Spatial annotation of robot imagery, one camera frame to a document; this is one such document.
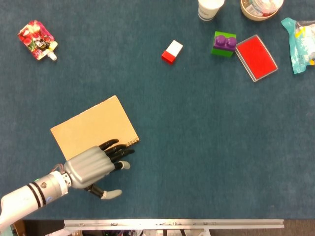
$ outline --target white and red eraser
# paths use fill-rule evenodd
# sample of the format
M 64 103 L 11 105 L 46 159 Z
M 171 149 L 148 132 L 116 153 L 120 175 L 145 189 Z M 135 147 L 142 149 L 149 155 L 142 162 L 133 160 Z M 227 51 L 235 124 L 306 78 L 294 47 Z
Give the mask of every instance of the white and red eraser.
M 168 46 L 168 48 L 162 54 L 162 59 L 167 61 L 170 64 L 173 64 L 178 53 L 183 48 L 183 45 L 173 40 L 173 42 Z

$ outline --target snack package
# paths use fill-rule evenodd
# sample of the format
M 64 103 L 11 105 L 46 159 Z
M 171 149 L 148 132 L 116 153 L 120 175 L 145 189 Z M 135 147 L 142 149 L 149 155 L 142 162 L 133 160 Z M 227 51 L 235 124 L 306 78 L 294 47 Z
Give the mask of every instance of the snack package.
M 46 55 L 52 60 L 57 60 L 53 52 L 57 47 L 57 42 L 41 22 L 30 21 L 20 30 L 18 37 L 37 60 Z
M 289 33 L 293 72 L 304 72 L 307 65 L 315 65 L 315 21 L 295 21 L 288 17 L 281 23 Z

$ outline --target paper cup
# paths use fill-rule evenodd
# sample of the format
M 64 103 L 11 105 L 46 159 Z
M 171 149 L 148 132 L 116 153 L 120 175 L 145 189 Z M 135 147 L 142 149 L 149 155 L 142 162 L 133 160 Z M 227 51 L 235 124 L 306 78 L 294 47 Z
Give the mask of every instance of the paper cup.
M 203 21 L 212 20 L 224 4 L 224 0 L 198 0 L 198 2 L 198 15 Z

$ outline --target brown notebook cover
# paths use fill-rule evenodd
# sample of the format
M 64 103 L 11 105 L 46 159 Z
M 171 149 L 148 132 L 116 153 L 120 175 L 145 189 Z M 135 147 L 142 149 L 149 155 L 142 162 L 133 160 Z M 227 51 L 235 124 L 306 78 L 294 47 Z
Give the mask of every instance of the brown notebook cover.
M 110 139 L 119 139 L 117 144 L 127 146 L 139 141 L 117 96 L 112 96 L 50 130 L 66 160 Z

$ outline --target black fingertip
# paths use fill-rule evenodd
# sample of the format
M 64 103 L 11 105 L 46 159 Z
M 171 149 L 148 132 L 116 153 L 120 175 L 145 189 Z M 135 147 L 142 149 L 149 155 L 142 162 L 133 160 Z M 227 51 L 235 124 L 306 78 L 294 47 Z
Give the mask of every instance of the black fingertip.
M 118 143 L 118 142 L 119 142 L 118 139 L 111 139 L 111 140 L 109 140 L 109 141 L 107 141 L 107 142 L 105 142 L 105 143 L 99 145 L 99 148 L 100 148 L 102 151 L 104 151 L 105 149 L 109 148 L 110 146 L 112 146 L 113 144 Z

